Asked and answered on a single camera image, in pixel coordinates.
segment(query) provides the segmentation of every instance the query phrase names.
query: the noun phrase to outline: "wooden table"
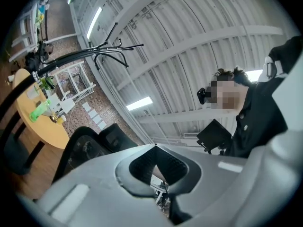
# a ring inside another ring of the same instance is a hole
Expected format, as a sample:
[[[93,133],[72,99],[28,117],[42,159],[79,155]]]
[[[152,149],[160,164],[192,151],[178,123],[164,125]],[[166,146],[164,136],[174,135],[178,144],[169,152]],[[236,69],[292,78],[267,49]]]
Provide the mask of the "wooden table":
[[[24,80],[29,75],[30,74],[27,70],[19,69],[15,74],[15,78],[13,81],[13,88],[15,88],[22,80]],[[10,147],[11,148],[10,155],[12,156],[12,154],[17,154],[17,156],[14,156],[15,162],[9,164],[9,168],[18,175],[23,175],[28,173],[34,159],[36,158],[36,156],[38,155],[38,153],[40,152],[40,150],[43,148],[45,144],[49,144],[51,146],[64,149],[67,145],[67,142],[69,141],[69,136],[66,133],[64,127],[60,124],[52,122],[49,117],[41,115],[38,117],[36,122],[32,122],[29,119],[29,114],[33,112],[34,109],[36,108],[36,103],[39,101],[41,102],[46,101],[46,97],[44,96],[41,89],[39,89],[39,96],[37,96],[33,100],[29,99],[27,97],[26,92],[30,88],[28,88],[23,94],[21,94],[18,97],[18,99],[15,101],[15,105],[18,112],[14,114],[14,116],[12,117],[12,119],[7,125],[7,128],[10,125],[12,130],[12,128],[20,118],[23,121],[22,125],[18,128],[15,135],[13,136],[15,142],[12,143],[11,142],[12,140],[10,140],[10,144],[13,144],[13,146]],[[24,149],[21,149],[24,146],[18,140],[20,134],[26,127],[31,131],[31,133],[35,134],[40,140],[29,156],[28,153],[24,151]]]

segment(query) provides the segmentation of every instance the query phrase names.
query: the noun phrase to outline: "round table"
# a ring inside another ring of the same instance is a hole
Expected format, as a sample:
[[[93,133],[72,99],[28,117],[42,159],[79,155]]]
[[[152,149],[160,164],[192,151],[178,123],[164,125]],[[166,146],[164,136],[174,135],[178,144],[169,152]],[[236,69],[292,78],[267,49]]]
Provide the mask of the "round table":
[[[19,69],[15,74],[13,88],[15,88],[29,75],[30,74],[27,70]],[[2,135],[8,135],[8,141],[4,148],[6,165],[11,171],[18,175],[23,175],[29,172],[34,159],[43,148],[44,144],[64,149],[69,141],[69,136],[64,127],[61,124],[52,122],[48,116],[41,115],[36,122],[32,122],[29,119],[29,114],[34,111],[36,104],[39,101],[46,101],[46,97],[41,89],[39,89],[39,96],[35,99],[29,99],[26,92],[30,88],[21,94],[15,101],[17,112],[11,118]],[[17,129],[15,134],[10,133],[20,118],[23,121],[22,125]],[[40,140],[30,155],[28,155],[27,149],[18,139],[25,128],[28,128],[30,132],[35,134]]]

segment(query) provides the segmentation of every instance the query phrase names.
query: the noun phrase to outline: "wooden floor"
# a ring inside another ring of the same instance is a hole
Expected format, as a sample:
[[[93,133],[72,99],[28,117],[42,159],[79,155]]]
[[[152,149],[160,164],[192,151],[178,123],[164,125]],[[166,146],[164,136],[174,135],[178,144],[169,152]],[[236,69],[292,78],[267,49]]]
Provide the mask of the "wooden floor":
[[[17,65],[13,65],[13,63],[8,63],[7,61],[8,56],[2,53],[0,60],[0,103],[3,102],[4,98],[12,90],[11,83],[7,82],[8,75],[11,74],[11,70],[18,69]],[[4,129],[6,127],[7,123],[16,111],[17,110],[14,106],[9,109],[4,119],[0,122],[0,129]],[[22,120],[20,119],[13,132],[16,131],[21,123]],[[20,140],[24,143],[29,152],[33,150],[39,141],[28,129],[23,131],[20,136]],[[29,174],[19,176],[6,170],[5,172],[11,182],[12,188],[16,192],[19,192],[31,199],[39,198],[50,187],[62,153],[62,149],[45,145],[35,159]]]

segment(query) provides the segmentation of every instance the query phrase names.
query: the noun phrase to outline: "black monitor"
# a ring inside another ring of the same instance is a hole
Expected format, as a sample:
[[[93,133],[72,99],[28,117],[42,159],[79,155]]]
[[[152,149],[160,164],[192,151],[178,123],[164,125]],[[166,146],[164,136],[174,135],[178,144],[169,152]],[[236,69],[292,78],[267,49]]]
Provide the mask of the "black monitor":
[[[229,141],[232,135],[216,119],[211,121],[198,135],[197,143],[212,150]]]

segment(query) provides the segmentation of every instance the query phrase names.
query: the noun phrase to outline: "green bottle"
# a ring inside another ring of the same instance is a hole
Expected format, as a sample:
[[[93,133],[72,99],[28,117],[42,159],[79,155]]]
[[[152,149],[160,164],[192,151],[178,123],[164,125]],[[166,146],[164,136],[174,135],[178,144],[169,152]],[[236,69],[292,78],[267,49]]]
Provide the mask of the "green bottle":
[[[30,113],[29,118],[32,122],[36,122],[37,118],[43,114],[51,104],[50,100],[46,100],[45,102],[41,103],[33,112]]]

